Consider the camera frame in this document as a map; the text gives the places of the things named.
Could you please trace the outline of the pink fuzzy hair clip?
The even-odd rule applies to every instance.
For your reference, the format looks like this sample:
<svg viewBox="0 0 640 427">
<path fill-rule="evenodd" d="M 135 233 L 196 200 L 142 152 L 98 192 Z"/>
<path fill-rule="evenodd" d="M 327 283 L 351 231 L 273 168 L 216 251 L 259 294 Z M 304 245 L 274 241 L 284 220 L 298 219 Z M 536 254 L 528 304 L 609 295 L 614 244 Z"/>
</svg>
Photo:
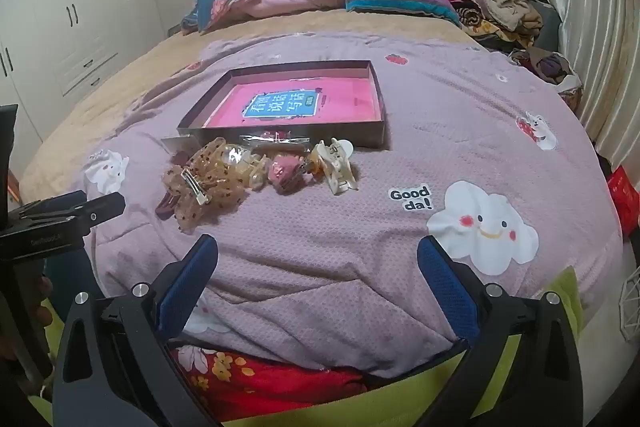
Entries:
<svg viewBox="0 0 640 427">
<path fill-rule="evenodd" d="M 268 181 L 281 195 L 298 191 L 305 184 L 305 163 L 292 155 L 277 155 L 271 161 Z"/>
</svg>

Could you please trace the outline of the cream white claw clip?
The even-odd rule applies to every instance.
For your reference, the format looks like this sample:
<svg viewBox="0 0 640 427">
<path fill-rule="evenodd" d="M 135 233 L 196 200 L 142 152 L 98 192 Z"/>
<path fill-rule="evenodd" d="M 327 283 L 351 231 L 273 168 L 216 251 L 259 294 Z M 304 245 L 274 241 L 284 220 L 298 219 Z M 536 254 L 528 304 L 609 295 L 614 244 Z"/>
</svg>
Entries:
<svg viewBox="0 0 640 427">
<path fill-rule="evenodd" d="M 307 156 L 307 171 L 313 176 L 323 176 L 333 195 L 357 191 L 358 183 L 350 163 L 354 150 L 352 142 L 346 139 L 332 138 L 329 144 L 320 141 Z"/>
</svg>

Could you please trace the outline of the tan bed blanket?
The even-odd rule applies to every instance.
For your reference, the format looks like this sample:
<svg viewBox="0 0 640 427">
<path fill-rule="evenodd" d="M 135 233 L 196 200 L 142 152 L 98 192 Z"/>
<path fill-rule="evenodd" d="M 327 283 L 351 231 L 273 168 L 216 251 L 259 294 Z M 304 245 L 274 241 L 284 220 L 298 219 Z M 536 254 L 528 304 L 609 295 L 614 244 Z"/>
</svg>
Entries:
<svg viewBox="0 0 640 427">
<path fill-rule="evenodd" d="M 46 199 L 67 190 L 92 148 L 117 127 L 130 105 L 160 82 L 194 63 L 209 44 L 308 31 L 350 31 L 422 41 L 475 43 L 453 23 L 439 18 L 359 14 L 344 10 L 250 20 L 205 35 L 174 35 L 116 72 L 72 109 L 44 140 L 26 168 L 20 180 L 22 201 Z"/>
</svg>

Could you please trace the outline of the red floral blanket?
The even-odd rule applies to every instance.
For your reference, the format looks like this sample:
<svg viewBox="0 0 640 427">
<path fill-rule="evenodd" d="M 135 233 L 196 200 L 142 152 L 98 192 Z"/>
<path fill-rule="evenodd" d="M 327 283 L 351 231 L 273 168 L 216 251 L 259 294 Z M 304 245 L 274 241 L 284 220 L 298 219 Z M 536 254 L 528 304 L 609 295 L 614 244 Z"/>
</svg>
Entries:
<svg viewBox="0 0 640 427">
<path fill-rule="evenodd" d="M 281 413 L 361 395 L 383 382 L 358 369 L 304 369 L 233 351 L 170 349 L 194 395 L 218 421 Z"/>
</svg>

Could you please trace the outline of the lime green sheet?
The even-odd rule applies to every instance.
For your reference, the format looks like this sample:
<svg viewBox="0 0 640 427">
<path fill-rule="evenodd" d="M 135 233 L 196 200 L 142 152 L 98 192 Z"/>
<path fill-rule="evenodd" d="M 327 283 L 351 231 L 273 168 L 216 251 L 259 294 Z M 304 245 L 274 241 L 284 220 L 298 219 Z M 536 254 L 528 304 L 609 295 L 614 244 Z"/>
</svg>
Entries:
<svg viewBox="0 0 640 427">
<path fill-rule="evenodd" d="M 154 281 L 141 295 L 81 298 L 70 308 L 54 374 L 58 426 L 213 426 L 154 324 Z M 563 301 L 510 296 L 478 277 L 480 335 L 461 340 L 442 389 L 404 406 L 413 426 L 582 423 L 582 377 Z"/>
</svg>

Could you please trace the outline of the pearl flower hair clip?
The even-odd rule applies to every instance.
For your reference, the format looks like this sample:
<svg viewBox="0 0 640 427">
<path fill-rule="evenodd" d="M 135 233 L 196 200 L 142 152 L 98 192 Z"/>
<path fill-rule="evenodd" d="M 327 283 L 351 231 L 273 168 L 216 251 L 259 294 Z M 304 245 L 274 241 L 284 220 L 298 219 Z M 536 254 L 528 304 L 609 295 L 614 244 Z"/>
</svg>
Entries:
<svg viewBox="0 0 640 427">
<path fill-rule="evenodd" d="M 227 144 L 222 154 L 230 166 L 231 178 L 250 191 L 260 191 L 268 180 L 269 158 L 254 153 L 249 147 Z"/>
</svg>

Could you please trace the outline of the lilac cartoon print quilt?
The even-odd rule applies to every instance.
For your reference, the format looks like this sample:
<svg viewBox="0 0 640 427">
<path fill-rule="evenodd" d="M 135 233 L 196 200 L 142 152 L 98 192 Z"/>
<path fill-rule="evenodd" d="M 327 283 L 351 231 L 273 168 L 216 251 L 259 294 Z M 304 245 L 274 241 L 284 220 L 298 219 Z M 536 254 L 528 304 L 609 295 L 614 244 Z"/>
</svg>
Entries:
<svg viewBox="0 0 640 427">
<path fill-rule="evenodd" d="M 337 60 L 371 63 L 386 109 L 386 145 L 352 156 L 356 190 L 266 187 L 190 233 L 157 217 L 163 139 L 226 72 Z M 214 43 L 137 101 L 76 185 L 126 202 L 86 242 L 105 295 L 153 280 L 208 234 L 218 265 L 184 340 L 308 369 L 392 378 L 452 347 L 456 334 L 416 262 L 425 235 L 511 295 L 536 297 L 572 269 L 586 317 L 624 251 L 580 122 L 548 83 L 476 44 L 355 34 Z"/>
</svg>

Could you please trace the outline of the pink book blue label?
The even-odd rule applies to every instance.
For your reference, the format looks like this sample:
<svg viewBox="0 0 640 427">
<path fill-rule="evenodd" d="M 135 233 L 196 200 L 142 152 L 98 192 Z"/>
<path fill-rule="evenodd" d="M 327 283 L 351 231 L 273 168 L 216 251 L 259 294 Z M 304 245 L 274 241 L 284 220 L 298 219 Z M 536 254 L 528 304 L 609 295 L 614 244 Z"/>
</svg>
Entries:
<svg viewBox="0 0 640 427">
<path fill-rule="evenodd" d="M 370 79 L 321 76 L 237 84 L 209 109 L 204 126 L 345 124 L 381 116 Z"/>
</svg>

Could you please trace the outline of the red bag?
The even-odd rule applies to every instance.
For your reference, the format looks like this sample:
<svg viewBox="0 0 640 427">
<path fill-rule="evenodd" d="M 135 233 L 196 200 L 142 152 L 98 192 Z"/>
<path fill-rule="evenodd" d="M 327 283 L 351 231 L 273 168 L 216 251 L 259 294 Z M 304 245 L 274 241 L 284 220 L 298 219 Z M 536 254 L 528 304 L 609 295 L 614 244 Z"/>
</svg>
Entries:
<svg viewBox="0 0 640 427">
<path fill-rule="evenodd" d="M 639 225 L 639 193 L 630 182 L 623 166 L 608 177 L 608 191 L 620 219 L 623 234 L 629 236 Z"/>
</svg>

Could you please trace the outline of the white wardrobe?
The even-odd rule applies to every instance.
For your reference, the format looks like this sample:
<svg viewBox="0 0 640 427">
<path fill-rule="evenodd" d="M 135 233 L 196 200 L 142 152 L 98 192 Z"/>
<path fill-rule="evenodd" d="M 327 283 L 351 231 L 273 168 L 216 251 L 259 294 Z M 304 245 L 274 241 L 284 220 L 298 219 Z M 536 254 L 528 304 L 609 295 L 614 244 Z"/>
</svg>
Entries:
<svg viewBox="0 0 640 427">
<path fill-rule="evenodd" d="M 1 101 L 23 176 L 72 109 L 165 38 L 156 0 L 1 0 Z"/>
</svg>

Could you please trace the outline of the shallow mauve cardboard box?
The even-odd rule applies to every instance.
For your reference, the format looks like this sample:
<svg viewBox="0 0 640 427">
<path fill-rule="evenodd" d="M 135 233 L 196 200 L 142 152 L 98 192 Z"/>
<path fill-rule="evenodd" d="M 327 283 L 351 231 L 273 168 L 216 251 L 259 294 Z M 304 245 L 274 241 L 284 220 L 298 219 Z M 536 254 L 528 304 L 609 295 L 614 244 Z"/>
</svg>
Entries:
<svg viewBox="0 0 640 427">
<path fill-rule="evenodd" d="M 386 114 L 369 61 L 311 61 L 236 68 L 214 81 L 177 130 L 205 144 L 217 136 L 284 133 L 317 143 L 386 145 Z"/>
</svg>

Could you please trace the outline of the open bag of clothes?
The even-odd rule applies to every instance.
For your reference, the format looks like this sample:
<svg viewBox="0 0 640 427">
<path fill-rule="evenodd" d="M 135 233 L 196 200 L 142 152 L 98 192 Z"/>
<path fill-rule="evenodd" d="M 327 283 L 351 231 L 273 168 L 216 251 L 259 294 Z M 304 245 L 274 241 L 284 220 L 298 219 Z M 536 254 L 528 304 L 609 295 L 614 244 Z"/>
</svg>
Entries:
<svg viewBox="0 0 640 427">
<path fill-rule="evenodd" d="M 509 57 L 514 64 L 525 67 L 544 82 L 551 84 L 565 104 L 574 113 L 577 112 L 582 99 L 582 80 L 561 53 L 531 46 L 513 51 Z"/>
</svg>

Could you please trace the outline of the pile of folded clothes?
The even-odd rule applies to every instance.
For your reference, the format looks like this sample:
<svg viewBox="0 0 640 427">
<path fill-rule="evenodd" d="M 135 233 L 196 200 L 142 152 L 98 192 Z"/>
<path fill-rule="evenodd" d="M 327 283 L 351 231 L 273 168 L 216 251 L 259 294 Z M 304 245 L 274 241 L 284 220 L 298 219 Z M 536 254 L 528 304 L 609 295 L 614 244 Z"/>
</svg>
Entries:
<svg viewBox="0 0 640 427">
<path fill-rule="evenodd" d="M 561 19 L 549 0 L 448 0 L 462 29 L 487 49 L 510 54 L 559 49 Z"/>
</svg>

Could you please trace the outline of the striped purple teal pillow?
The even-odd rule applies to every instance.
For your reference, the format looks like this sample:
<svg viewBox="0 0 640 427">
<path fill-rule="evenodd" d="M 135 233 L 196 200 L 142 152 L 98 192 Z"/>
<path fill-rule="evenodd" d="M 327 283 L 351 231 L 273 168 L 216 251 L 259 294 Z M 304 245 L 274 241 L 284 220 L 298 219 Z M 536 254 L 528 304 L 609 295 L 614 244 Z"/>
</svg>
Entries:
<svg viewBox="0 0 640 427">
<path fill-rule="evenodd" d="M 448 0 L 345 0 L 348 12 L 436 17 L 460 27 L 460 17 Z"/>
</svg>

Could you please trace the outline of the striped cream curtain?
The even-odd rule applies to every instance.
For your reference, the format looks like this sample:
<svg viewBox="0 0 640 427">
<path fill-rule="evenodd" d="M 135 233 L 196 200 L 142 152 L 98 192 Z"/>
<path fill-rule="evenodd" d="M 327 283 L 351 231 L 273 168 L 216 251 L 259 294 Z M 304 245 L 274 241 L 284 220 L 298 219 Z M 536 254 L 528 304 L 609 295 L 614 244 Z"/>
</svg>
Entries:
<svg viewBox="0 0 640 427">
<path fill-rule="evenodd" d="M 639 0 L 551 0 L 582 80 L 578 118 L 597 151 L 639 178 Z"/>
</svg>

